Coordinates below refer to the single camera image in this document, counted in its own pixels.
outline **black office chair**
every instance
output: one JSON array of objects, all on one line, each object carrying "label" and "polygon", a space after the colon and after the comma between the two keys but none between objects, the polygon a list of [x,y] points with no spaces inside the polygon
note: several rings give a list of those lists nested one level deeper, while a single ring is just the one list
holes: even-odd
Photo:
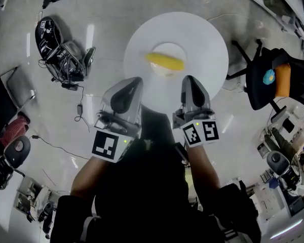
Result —
[{"label": "black office chair", "polygon": [[282,109],[274,102],[276,93],[276,82],[266,85],[263,83],[263,76],[269,69],[278,67],[281,64],[289,63],[291,67],[291,82],[289,97],[304,105],[304,60],[290,57],[284,49],[262,48],[261,40],[257,39],[258,48],[254,59],[251,61],[237,41],[233,40],[232,45],[236,46],[247,62],[247,67],[233,75],[227,75],[226,80],[246,75],[245,92],[248,94],[252,109],[259,110],[267,104],[271,104],[276,114],[271,122],[276,122],[283,116],[286,106]]},{"label": "black office chair", "polygon": [[[35,98],[35,94],[31,94],[25,102],[18,104],[16,98],[13,96],[13,93],[9,89],[9,82],[11,82],[11,78],[17,69],[18,67],[15,67],[0,75],[0,133],[13,117],[19,111],[21,111],[29,101]],[[10,76],[5,87],[4,83],[1,80],[1,76],[8,73],[10,73]]]}]

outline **human arm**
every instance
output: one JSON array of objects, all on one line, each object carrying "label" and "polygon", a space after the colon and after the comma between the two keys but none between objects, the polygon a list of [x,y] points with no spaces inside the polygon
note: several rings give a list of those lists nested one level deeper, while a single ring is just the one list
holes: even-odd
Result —
[{"label": "human arm", "polygon": [[202,145],[192,148],[187,146],[187,153],[194,187],[202,206],[205,207],[207,198],[211,197],[220,188],[219,179]]},{"label": "human arm", "polygon": [[92,204],[96,187],[109,165],[108,161],[91,157],[76,175],[70,195],[82,198]]}]

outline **yellow object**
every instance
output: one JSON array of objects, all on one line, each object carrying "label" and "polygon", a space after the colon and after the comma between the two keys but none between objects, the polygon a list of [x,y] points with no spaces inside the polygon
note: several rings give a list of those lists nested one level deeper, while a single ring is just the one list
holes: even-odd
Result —
[{"label": "yellow object", "polygon": [[290,65],[282,64],[276,67],[276,97],[289,97]]},{"label": "yellow object", "polygon": [[147,53],[145,58],[156,65],[168,68],[170,70],[184,70],[184,62],[180,59],[164,55],[161,53]]},{"label": "yellow object", "polygon": [[190,188],[192,185],[194,185],[192,171],[190,169],[185,170],[184,178],[188,184],[188,188]]}]

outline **desk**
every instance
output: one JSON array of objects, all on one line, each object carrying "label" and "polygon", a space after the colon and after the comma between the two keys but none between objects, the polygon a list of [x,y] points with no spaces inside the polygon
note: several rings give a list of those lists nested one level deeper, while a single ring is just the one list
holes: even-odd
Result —
[{"label": "desk", "polygon": [[[184,51],[185,70],[160,76],[144,56],[169,43]],[[186,75],[197,78],[212,99],[221,89],[228,67],[227,48],[215,27],[199,16],[181,12],[161,14],[145,22],[131,37],[124,57],[125,77],[143,79],[142,104],[168,117],[181,105],[181,84]]]}]

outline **wire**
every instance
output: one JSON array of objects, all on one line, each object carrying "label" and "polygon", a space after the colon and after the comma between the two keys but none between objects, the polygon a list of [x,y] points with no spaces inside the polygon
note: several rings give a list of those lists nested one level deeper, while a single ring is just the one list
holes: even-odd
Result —
[{"label": "wire", "polygon": [[78,85],[78,87],[81,87],[81,88],[82,88],[82,96],[81,96],[81,100],[80,100],[80,104],[82,105],[83,92],[84,92],[85,88],[84,88],[84,87],[82,87],[82,86],[79,86],[79,85]]},{"label": "wire", "polygon": [[57,41],[57,38],[56,38],[56,35],[55,35],[55,22],[53,21],[53,33],[54,33],[54,37],[55,37],[55,40],[56,40],[56,43],[57,43],[57,46],[60,48],[61,46],[60,46],[60,43]]},{"label": "wire", "polygon": [[55,184],[55,183],[53,182],[53,180],[49,177],[49,175],[46,174],[45,170],[44,170],[44,169],[42,169],[42,170],[43,170],[44,174],[47,176],[47,178],[50,179],[50,181],[52,182],[52,184],[54,184],[54,186],[56,187],[56,184]]},{"label": "wire", "polygon": [[32,136],[30,136],[29,138],[41,139],[41,140],[43,140],[46,144],[50,145],[50,146],[53,147],[53,148],[59,148],[59,149],[62,149],[64,152],[68,153],[68,154],[71,154],[71,155],[73,155],[73,156],[77,156],[77,157],[80,157],[80,158],[89,160],[88,158],[85,158],[85,157],[83,157],[83,156],[79,156],[79,155],[73,154],[73,153],[71,153],[71,152],[68,152],[68,151],[66,151],[66,150],[65,150],[64,148],[62,148],[62,147],[53,146],[51,143],[48,143],[47,141],[45,141],[43,138],[41,138],[41,137],[38,136],[38,135],[32,135]]},{"label": "wire", "polygon": [[[82,86],[79,86],[79,85],[78,85],[78,87],[82,88],[82,96],[81,96],[81,100],[80,100],[80,105],[82,106],[83,92],[84,92],[85,88]],[[88,126],[88,131],[90,132],[90,126],[89,126],[87,120],[82,117],[82,113],[80,115],[74,117],[75,122],[79,122],[81,119],[86,123],[86,125]]]},{"label": "wire", "polygon": [[66,192],[67,195],[70,195],[70,192],[69,192],[69,191],[57,190],[57,191],[52,191],[52,192],[56,192],[56,193],[58,193],[58,194],[60,194],[60,195],[61,195],[61,193],[59,193],[59,192]]},{"label": "wire", "polygon": [[81,119],[84,120],[84,122],[88,126],[88,131],[90,132],[90,126],[89,126],[88,122],[86,121],[86,119],[84,119],[81,115],[74,117],[75,122],[79,122]]},{"label": "wire", "polygon": [[64,51],[61,51],[61,53],[62,53],[63,56],[64,56],[64,60],[63,60],[61,63],[63,63],[63,62],[66,63],[67,81],[69,82],[69,65],[68,65],[68,62],[67,62],[67,58],[66,58],[66,56],[65,56],[65,54],[64,54]]},{"label": "wire", "polygon": [[252,18],[250,18],[250,17],[248,17],[248,16],[239,15],[239,14],[221,14],[221,15],[216,16],[216,17],[214,17],[214,18],[207,19],[207,21],[215,20],[215,19],[220,18],[220,17],[222,17],[222,16],[230,16],[230,15],[231,15],[231,16],[241,16],[241,17],[245,17],[245,18],[248,18],[248,19],[250,19],[250,20],[252,20],[252,21],[260,22],[262,25],[264,25],[262,21],[255,20],[255,19],[252,19]]},{"label": "wire", "polygon": [[41,68],[47,68],[46,63],[43,63],[43,62],[41,62],[41,61],[44,61],[44,59],[39,59],[39,66],[40,66]]},{"label": "wire", "polygon": [[221,87],[221,89],[224,90],[224,91],[233,92],[233,91],[235,91],[236,89],[238,89],[240,85],[241,85],[241,83],[240,83],[240,82],[237,82],[237,84],[235,85],[235,87],[234,87],[233,89],[225,89],[225,88],[223,88],[223,87]]}]

